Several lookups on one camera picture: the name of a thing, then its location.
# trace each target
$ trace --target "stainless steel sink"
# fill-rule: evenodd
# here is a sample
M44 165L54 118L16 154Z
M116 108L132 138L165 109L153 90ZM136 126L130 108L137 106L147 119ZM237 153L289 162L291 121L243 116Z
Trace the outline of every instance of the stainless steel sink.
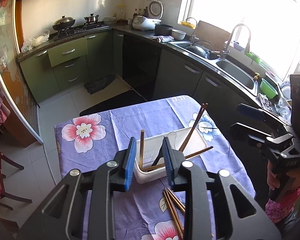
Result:
M199 55L196 55L195 53L189 51L186 49L191 42L190 41L172 41L169 42L173 46L176 46L185 52L192 54L201 60L204 60L205 62L209 63L210 65L213 65L215 68L218 70L222 71L225 73L227 76L229 76L231 79L235 80L238 82L240 85L245 87L246 90L248 90L252 95L257 96L257 91L258 91L258 82L252 78L248 73L240 69L238 66L234 65L230 61L226 59L214 59L214 60L209 60L205 59L203 57L200 57Z

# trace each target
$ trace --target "purple tablecloth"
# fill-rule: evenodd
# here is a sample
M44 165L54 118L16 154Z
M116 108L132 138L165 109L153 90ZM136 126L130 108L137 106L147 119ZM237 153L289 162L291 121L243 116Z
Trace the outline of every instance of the purple tablecloth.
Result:
M193 98L179 96L78 117L58 124L55 126L55 135L61 175L64 177L72 169L82 172L97 169L101 164L112 160L117 151L126 149L130 137L140 139L141 129L145 130L147 138L192 126L199 109L200 105ZM214 148L192 161L202 169L214 173L220 169L230 171L254 197L255 191L243 164L207 112L203 114L197 127L208 146L212 145ZM162 198L164 187L168 187L166 178L138 184L134 177L130 191L114 193L116 239L180 239ZM184 192L176 195L185 202ZM87 205L84 237L88 210ZM183 222L183 214L178 211L178 215ZM210 218L214 232L211 198Z

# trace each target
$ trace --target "wooden chopstick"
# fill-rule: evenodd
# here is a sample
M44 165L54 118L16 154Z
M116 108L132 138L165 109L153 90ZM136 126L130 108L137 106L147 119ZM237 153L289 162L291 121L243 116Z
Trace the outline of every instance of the wooden chopstick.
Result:
M143 149L145 145L145 130L141 130L140 135L140 152L139 152L139 168L142 170L143 168Z
M193 156L196 156L196 155L199 155L201 153L204 153L204 152L206 152L206 151L208 151L208 150L210 150L212 148L213 148L213 146L209 146L209 147L207 147L207 148L205 148L203 150L200 150L198 152L191 153L191 154L185 156L185 158L189 159L189 158L191 158ZM164 167L164 163L161 163L161 164L158 164L158 165L155 165L155 166L150 166L150 167L147 167L147 168L143 168L142 171L152 171L152 170L155 170L155 169L158 169L158 168L162 168L162 167Z
M170 195L170 197L172 198L172 200L177 204L177 206L180 208L180 210L183 213L186 213L186 207L185 205L177 198L176 195L174 195L174 193L169 189L166 188L166 191L168 192L168 194Z
M190 137L191 137L191 135L192 135L194 129L197 127L197 124L198 124L198 122L199 122L199 120L200 120L200 118L201 118L203 112L206 110L207 107L208 107L208 104L207 104L207 103L201 105L201 108L200 108L200 110L199 110L199 113L198 113L198 115L197 115L197 118L196 118L195 121L194 121L194 125L191 127L190 132L188 133L186 139L184 140L184 142L181 144L181 146L180 146L180 148L179 148L179 151L180 151L180 152L183 152L183 150L186 148L186 146L187 146L187 144L188 144L188 141L190 140Z
M182 228L181 222L179 220L178 214L177 214L176 210L174 209L174 206L172 205L172 202L171 202L171 199L169 198L169 195L165 191L163 191L163 195L166 198L168 209L169 209L170 214L172 216L172 219L173 219L173 221L176 225L176 228L179 231L181 239L183 239L183 228Z

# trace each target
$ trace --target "pink floral shirt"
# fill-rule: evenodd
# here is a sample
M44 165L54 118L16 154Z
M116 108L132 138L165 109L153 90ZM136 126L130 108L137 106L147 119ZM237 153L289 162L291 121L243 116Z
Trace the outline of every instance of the pink floral shirt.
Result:
M266 204L266 214L273 223L278 223L292 212L294 204L300 196L300 186L295 190L288 191L277 203L269 199Z

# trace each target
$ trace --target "hand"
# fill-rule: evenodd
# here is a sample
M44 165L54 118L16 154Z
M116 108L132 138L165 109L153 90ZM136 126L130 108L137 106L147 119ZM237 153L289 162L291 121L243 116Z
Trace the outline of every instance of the hand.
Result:
M267 171L267 183L269 187L274 190L275 188L280 187L280 181L277 178L277 174L272 173L273 165L270 161L268 161L268 171ZM293 171L287 172L287 175L295 178L291 187L288 190L294 190L300 186L300 168L295 169Z

